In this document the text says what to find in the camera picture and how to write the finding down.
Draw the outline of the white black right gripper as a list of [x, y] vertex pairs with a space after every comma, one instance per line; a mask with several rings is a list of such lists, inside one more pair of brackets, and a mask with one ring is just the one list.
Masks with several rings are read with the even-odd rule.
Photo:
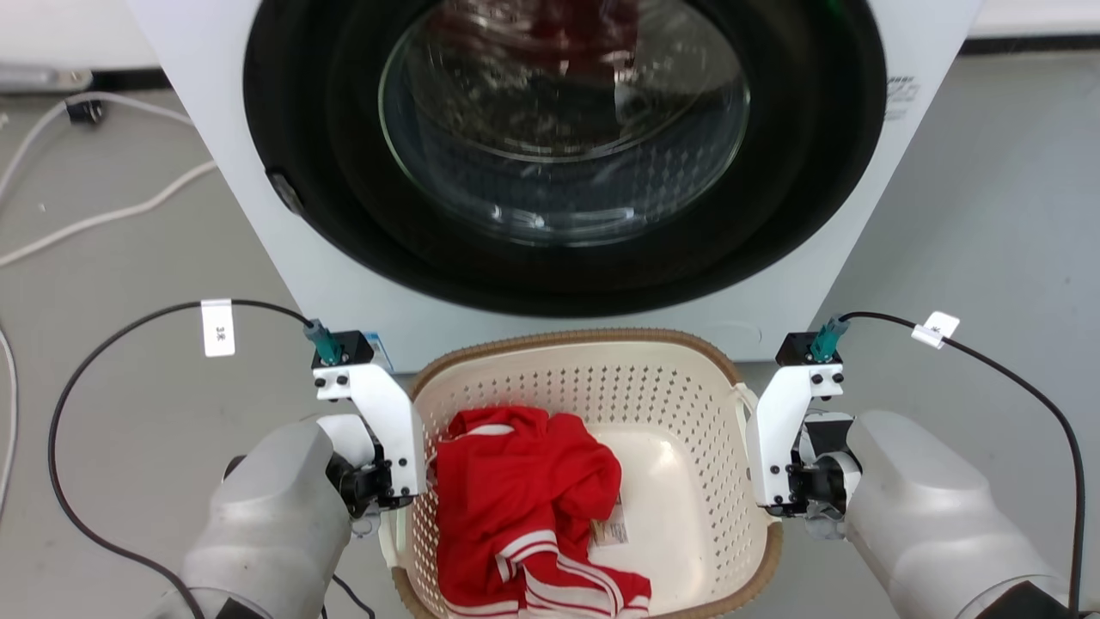
[[850, 496], [864, 475], [847, 434], [855, 419], [846, 413], [805, 416], [787, 466], [787, 518], [801, 518], [810, 537], [845, 540]]

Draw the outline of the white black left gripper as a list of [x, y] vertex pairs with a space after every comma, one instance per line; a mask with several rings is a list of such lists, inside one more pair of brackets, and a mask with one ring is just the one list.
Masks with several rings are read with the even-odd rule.
[[374, 537], [381, 515], [413, 505], [413, 494], [393, 486], [393, 462], [358, 414], [328, 414], [318, 425], [333, 443], [326, 476], [345, 502], [353, 538]]

